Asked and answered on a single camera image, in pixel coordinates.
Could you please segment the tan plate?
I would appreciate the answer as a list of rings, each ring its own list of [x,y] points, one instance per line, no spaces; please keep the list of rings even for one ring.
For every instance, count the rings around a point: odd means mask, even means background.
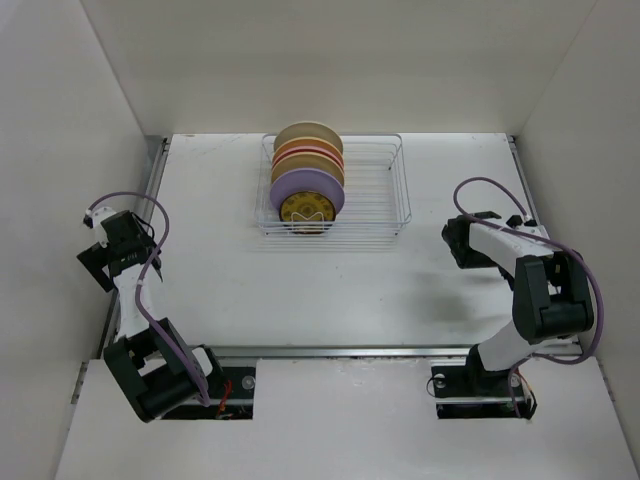
[[[271,182],[297,169],[315,169],[333,176],[341,185],[345,184],[344,169],[331,157],[315,152],[298,152],[279,160],[271,169]]]

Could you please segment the lilac plate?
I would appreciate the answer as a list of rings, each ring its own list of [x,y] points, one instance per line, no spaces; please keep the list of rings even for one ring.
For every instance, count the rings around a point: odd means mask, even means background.
[[[281,175],[271,185],[270,203],[279,210],[288,197],[300,192],[323,195],[332,203],[336,213],[340,213],[345,204],[342,184],[333,175],[316,168],[298,168]]]

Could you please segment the small yellow patterned plate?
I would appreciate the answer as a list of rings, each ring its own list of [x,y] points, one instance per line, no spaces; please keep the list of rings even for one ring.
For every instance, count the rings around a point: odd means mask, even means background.
[[[336,218],[333,203],[324,195],[302,191],[287,197],[279,208],[280,221],[293,233],[322,234]]]

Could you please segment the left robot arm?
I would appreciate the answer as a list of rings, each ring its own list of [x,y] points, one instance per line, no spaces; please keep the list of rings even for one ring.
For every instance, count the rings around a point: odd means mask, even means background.
[[[104,291],[115,290],[119,324],[103,358],[137,416],[160,418],[189,400],[205,407],[220,390],[227,391],[213,351],[189,347],[171,321],[160,318],[152,289],[162,282],[154,231],[135,213],[101,207],[85,214],[83,223],[96,242],[77,255]]]

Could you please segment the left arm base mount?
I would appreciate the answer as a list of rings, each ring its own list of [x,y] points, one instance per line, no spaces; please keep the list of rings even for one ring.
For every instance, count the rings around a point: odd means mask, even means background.
[[[210,384],[209,407],[190,401],[166,413],[162,420],[252,420],[256,364],[228,364],[223,370],[227,379],[220,385]]]

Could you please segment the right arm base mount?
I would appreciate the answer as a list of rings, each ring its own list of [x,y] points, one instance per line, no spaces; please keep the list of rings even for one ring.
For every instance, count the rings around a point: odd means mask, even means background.
[[[428,381],[439,419],[525,419],[537,410],[537,400],[509,371],[476,375],[465,365],[431,365]]]

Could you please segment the pink plate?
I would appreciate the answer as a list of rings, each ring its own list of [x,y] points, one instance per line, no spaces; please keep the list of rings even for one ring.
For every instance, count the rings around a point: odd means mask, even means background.
[[[317,153],[330,158],[340,167],[344,166],[343,155],[335,146],[312,138],[293,140],[282,145],[275,151],[272,164],[275,165],[285,157],[296,153]]]

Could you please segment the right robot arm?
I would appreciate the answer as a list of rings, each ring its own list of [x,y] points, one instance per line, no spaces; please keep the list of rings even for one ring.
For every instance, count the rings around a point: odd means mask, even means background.
[[[462,377],[474,396],[508,389],[514,365],[549,342],[594,325],[581,257],[551,245],[542,233],[533,220],[514,215],[503,222],[491,211],[459,215],[443,227],[442,238],[459,268],[497,268],[513,294],[511,320],[466,357]]]

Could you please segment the cream bear plate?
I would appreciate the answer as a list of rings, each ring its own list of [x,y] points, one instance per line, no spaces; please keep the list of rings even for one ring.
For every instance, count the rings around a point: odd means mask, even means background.
[[[323,140],[335,147],[340,153],[344,152],[343,142],[338,133],[323,123],[313,121],[297,122],[282,129],[275,137],[273,151],[288,141],[306,137]]]

